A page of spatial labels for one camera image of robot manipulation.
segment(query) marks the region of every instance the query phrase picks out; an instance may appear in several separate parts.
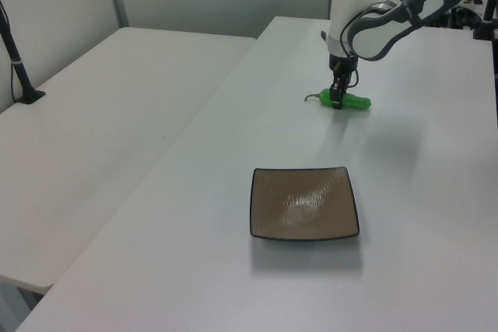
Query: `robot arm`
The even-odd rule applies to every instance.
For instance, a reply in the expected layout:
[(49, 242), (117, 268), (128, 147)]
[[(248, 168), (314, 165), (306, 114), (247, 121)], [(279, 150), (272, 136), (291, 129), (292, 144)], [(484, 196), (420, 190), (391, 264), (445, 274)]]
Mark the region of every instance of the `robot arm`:
[(331, 99), (340, 109), (358, 58), (382, 59), (401, 38), (464, 0), (332, 0), (326, 37), (334, 72)]

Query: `table surface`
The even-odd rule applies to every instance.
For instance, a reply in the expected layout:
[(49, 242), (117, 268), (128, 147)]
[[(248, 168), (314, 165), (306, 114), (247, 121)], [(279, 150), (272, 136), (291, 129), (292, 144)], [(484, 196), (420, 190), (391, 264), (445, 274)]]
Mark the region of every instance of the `table surface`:
[[(276, 18), (19, 328), (421, 331), (498, 325), (491, 45), (417, 30), (359, 62), (367, 112), (331, 82), (328, 21)], [(249, 232), (254, 168), (346, 166), (356, 238)]]
[(0, 115), (0, 281), (45, 293), (254, 43), (126, 28)]

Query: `black stand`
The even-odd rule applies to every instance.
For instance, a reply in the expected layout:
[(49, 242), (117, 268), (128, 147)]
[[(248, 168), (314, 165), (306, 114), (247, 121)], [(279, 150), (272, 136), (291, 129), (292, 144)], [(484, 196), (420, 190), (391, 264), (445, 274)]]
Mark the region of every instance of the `black stand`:
[(493, 40), (495, 37), (496, 24), (493, 22), (493, 14), (496, 9), (498, 0), (488, 0), (486, 10), (482, 22), (477, 29), (474, 30), (474, 39), (477, 40)]
[(23, 97), (18, 100), (19, 103), (24, 104), (32, 104), (38, 99), (40, 99), (45, 93), (43, 91), (36, 91), (31, 85), (30, 79), (28, 78), (28, 74), (26, 73), (26, 69), (24, 68), (23, 61), (19, 56), (19, 52), (17, 51), (16, 44), (12, 38), (12, 34), (10, 33), (10, 27), (7, 23), (7, 19), (5, 19), (5, 15), (0, 11), (0, 34), (2, 35), (3, 43), (7, 48), (7, 52), (9, 53), (10, 60), (14, 65), (14, 69), (16, 70), (17, 77), (19, 78), (19, 82), (23, 87)]

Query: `green toy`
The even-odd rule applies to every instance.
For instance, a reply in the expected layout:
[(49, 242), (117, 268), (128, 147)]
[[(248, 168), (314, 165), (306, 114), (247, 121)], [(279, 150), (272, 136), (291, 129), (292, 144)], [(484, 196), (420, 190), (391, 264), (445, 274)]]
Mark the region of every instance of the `green toy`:
[[(308, 100), (308, 97), (317, 97), (320, 99), (320, 103), (322, 105), (326, 105), (327, 107), (332, 107), (334, 102), (330, 98), (330, 90), (329, 89), (322, 89), (321, 93), (312, 93), (311, 95), (308, 95), (304, 98), (304, 101)], [(342, 97), (342, 107), (343, 108), (354, 108), (354, 109), (361, 109), (365, 110), (370, 108), (372, 105), (372, 102), (370, 99), (366, 97), (359, 97), (352, 95), (351, 93), (345, 93), (344, 96)]]

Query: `brown plate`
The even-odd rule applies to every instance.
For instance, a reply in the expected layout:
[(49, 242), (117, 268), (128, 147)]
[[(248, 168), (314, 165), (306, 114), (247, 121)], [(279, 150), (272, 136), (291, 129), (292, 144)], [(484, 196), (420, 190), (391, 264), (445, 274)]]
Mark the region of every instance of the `brown plate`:
[(345, 167), (254, 171), (252, 236), (303, 241), (358, 234), (358, 214)]

